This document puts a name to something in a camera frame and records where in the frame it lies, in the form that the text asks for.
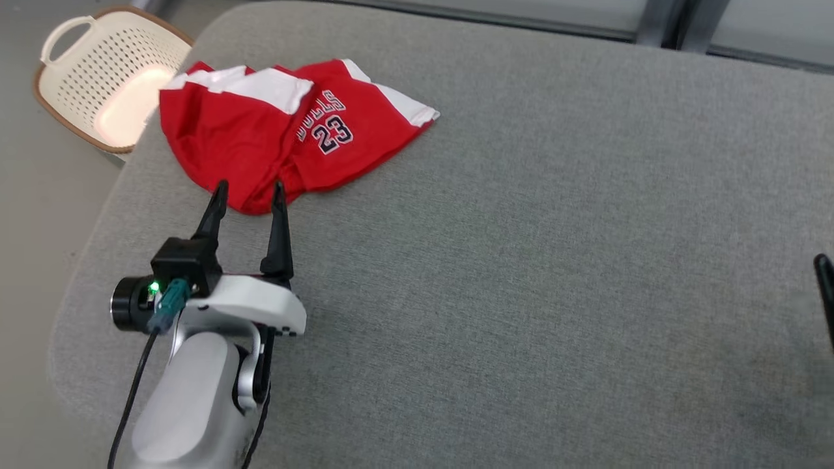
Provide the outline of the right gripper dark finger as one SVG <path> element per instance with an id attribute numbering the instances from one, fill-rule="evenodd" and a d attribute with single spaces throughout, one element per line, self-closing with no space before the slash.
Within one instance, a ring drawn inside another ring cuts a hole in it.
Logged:
<path id="1" fill-rule="evenodd" d="M 823 313 L 826 320 L 827 334 L 830 339 L 831 349 L 834 344 L 834 269 L 832 260 L 819 253 L 813 259 L 813 266 L 817 279 L 817 287 L 821 296 Z"/>

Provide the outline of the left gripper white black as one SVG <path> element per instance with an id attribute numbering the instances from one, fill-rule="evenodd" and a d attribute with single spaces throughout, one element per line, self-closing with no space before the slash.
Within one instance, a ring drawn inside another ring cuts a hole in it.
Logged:
<path id="1" fill-rule="evenodd" d="M 228 198 L 229 182 L 221 180 L 191 237 L 194 253 L 199 259 L 216 255 Z M 292 291 L 279 286 L 289 285 L 295 275 L 288 205 L 280 181 L 275 184 L 270 208 L 272 219 L 267 253 L 260 262 L 262 279 L 224 274 L 210 296 L 191 297 L 185 303 L 184 309 L 175 315 L 169 333 L 176 337 L 199 332 L 254 337 L 260 328 L 274 328 L 278 335 L 304 335 L 308 317 L 303 303 Z M 152 276 L 120 280 L 110 301 L 111 317 L 117 329 L 149 333 L 149 321 L 162 293 L 162 285 Z"/>

